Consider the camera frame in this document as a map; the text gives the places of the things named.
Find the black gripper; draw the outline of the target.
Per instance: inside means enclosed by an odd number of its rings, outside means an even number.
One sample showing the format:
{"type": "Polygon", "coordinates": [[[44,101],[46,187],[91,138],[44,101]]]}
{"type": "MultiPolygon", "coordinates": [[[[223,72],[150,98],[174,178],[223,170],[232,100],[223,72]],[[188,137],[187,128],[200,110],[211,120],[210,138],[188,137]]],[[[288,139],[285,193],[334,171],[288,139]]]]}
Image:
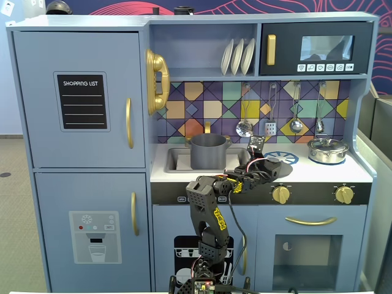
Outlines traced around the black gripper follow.
{"type": "Polygon", "coordinates": [[[271,179],[277,179],[281,170],[281,161],[273,162],[269,159],[259,159],[256,161],[257,167],[249,167],[246,171],[245,165],[237,166],[234,169],[237,175],[237,180],[243,183],[245,186],[255,187],[267,182],[267,173],[271,179]]]}

